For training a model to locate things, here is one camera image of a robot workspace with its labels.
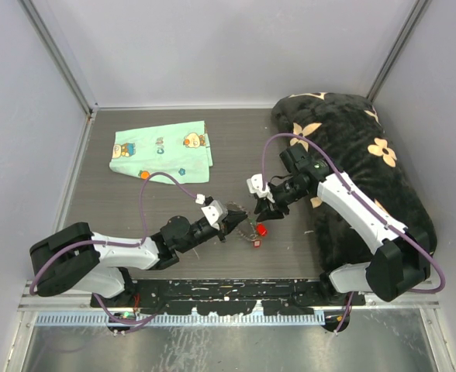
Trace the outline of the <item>red key tag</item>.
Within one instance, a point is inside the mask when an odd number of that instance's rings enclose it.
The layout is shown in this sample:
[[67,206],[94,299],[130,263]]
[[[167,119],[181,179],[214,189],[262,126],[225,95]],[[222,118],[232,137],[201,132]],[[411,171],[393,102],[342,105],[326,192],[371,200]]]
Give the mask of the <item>red key tag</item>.
[[256,231],[259,236],[266,236],[268,234],[267,228],[262,223],[256,225]]

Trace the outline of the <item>metal keyring disc with rings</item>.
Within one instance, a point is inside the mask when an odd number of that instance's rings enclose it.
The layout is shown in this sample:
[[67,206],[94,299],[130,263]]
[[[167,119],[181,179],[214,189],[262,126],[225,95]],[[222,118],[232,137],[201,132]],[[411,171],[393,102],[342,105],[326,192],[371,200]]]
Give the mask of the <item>metal keyring disc with rings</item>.
[[245,240],[252,242],[252,243],[260,238],[260,236],[257,234],[257,231],[256,231],[256,225],[253,225],[250,223],[250,220],[254,219],[250,211],[248,211],[245,207],[237,204],[234,201],[228,201],[226,203],[226,207],[230,210],[240,210],[240,211],[244,211],[247,213],[247,215],[248,215],[247,220],[243,221],[241,224],[238,225],[238,227],[235,228],[235,231],[241,237],[243,237]]

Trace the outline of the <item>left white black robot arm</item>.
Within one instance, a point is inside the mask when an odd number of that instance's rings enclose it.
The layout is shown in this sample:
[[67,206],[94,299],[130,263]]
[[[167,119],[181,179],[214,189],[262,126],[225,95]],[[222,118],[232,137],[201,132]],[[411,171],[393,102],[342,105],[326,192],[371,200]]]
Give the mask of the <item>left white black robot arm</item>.
[[128,268],[164,270],[179,261],[179,254],[210,239],[225,241],[247,220],[243,211],[221,212],[208,206],[202,212],[204,216],[195,222],[174,216],[159,232],[143,239],[104,236],[92,232],[86,222],[68,226],[30,248],[34,279],[29,292],[52,297],[75,289],[126,307],[135,298]]

